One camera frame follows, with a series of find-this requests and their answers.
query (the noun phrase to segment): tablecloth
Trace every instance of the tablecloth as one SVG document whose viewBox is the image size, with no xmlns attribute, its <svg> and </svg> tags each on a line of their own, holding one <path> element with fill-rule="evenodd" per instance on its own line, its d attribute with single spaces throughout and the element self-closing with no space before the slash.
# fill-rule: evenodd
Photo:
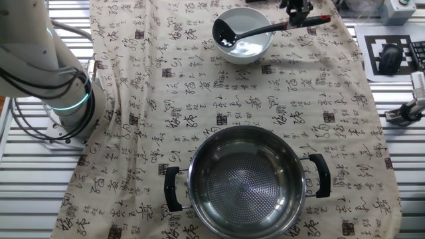
<svg viewBox="0 0 425 239">
<path fill-rule="evenodd" d="M 361 51 L 330 0 L 326 25 L 276 32 L 256 62 L 234 65 L 214 47 L 214 19 L 252 7 L 287 21 L 274 1 L 92 0 L 96 68 L 107 104 L 70 183 L 52 238 L 218 238 L 193 210 L 169 212 L 167 167 L 232 125 L 273 131 L 300 156 L 321 153 L 331 196 L 307 198 L 282 238 L 395 238 L 401 206 Z M 317 169 L 303 162 L 307 193 Z M 190 205 L 187 173 L 177 198 Z"/>
</svg>

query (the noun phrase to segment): metal bracket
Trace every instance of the metal bracket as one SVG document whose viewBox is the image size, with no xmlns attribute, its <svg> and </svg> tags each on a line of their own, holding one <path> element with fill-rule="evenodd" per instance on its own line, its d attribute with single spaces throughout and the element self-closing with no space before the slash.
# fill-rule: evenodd
<svg viewBox="0 0 425 239">
<path fill-rule="evenodd" d="M 420 120 L 420 118 L 422 117 L 422 114 L 419 114 L 416 120 L 406 120 L 403 116 L 402 116 L 402 109 L 395 109 L 395 110 L 390 110 L 385 112 L 385 119 L 388 123 L 393 123 L 399 126 L 408 126 L 411 123 Z"/>
<path fill-rule="evenodd" d="M 59 122 L 59 117 L 57 115 L 55 115 L 53 112 L 50 115 L 52 116 L 52 118 L 54 118 L 57 122 Z M 56 123 L 54 123 L 51 119 L 48 120 L 48 125 L 47 125 L 47 132 L 46 134 L 51 136 L 51 137 L 60 137 L 62 135 L 67 134 L 68 132 L 63 128 L 60 127 L 59 125 L 57 125 Z M 83 149 L 86 144 L 87 144 L 87 140 L 88 139 L 81 139 L 78 137 L 73 137 L 72 139 L 69 140 L 60 140 L 60 141 L 45 141 L 46 142 L 46 147 L 51 149 L 51 150 L 69 150 L 69 149 Z"/>
</svg>

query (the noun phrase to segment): black pot handle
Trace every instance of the black pot handle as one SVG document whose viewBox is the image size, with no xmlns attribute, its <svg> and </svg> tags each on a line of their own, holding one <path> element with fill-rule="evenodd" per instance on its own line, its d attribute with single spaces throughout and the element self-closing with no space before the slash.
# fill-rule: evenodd
<svg viewBox="0 0 425 239">
<path fill-rule="evenodd" d="M 179 212 L 183 210 L 183 207 L 177 201 L 175 195 L 175 175 L 179 173 L 179 171 L 179 167 L 169 167 L 165 172 L 164 194 L 170 212 Z"/>
<path fill-rule="evenodd" d="M 316 197 L 329 197 L 331 195 L 331 173 L 325 159 L 318 153 L 309 155 L 309 159 L 316 164 L 319 171 L 320 188 L 316 192 Z"/>
</svg>

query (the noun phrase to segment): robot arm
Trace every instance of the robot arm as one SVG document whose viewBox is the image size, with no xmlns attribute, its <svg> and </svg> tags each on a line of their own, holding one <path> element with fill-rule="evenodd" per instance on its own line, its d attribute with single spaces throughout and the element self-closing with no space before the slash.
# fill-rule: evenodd
<svg viewBox="0 0 425 239">
<path fill-rule="evenodd" d="M 0 95 L 50 106 L 69 134 L 45 139 L 88 138 L 105 95 L 56 34 L 43 0 L 0 1 L 0 32 Z"/>
<path fill-rule="evenodd" d="M 313 10 L 310 0 L 281 0 L 279 8 L 285 7 L 290 16 L 288 29 L 299 27 Z"/>
<path fill-rule="evenodd" d="M 410 75 L 413 86 L 413 100 L 401 105 L 399 109 L 385 112 L 386 121 L 400 126 L 408 126 L 422 118 L 425 110 L 425 75 L 413 72 Z"/>
</svg>

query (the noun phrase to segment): table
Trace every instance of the table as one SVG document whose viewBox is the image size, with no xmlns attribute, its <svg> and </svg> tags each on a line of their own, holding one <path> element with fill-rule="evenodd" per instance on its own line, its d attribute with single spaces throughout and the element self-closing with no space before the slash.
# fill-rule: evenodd
<svg viewBox="0 0 425 239">
<path fill-rule="evenodd" d="M 425 18 L 421 17 L 425 15 L 424 12 L 419 7 L 409 24 L 424 24 Z M 74 17 L 65 19 L 67 14 Z M 90 30 L 87 1 L 70 5 L 66 1 L 52 1 L 50 15 L 56 20 L 74 23 Z M 346 19 L 345 23 L 355 37 L 353 26 L 356 23 L 350 19 Z M 366 24 L 377 25 L 377 21 L 372 19 Z M 62 30 L 58 32 L 80 60 L 91 57 L 90 43 Z M 387 124 L 383 118 L 385 110 L 397 108 L 411 100 L 410 83 L 371 82 L 370 86 L 384 127 L 402 198 L 403 220 L 398 238 L 423 238 L 425 206 L 422 200 L 425 194 L 422 192 L 425 187 L 420 183 L 425 181 L 421 172 L 425 168 L 425 123 L 420 121 L 404 129 Z M 43 127 L 48 118 L 36 99 L 21 101 L 21 106 L 27 109 L 27 116 L 32 116 L 30 122 L 33 125 L 45 129 Z M 0 160 L 0 238 L 48 238 L 80 152 L 71 149 L 52 152 L 43 147 L 42 142 L 26 136 L 10 118 L 5 120 L 7 138 L 3 137 L 0 145 L 3 152 Z"/>
</svg>

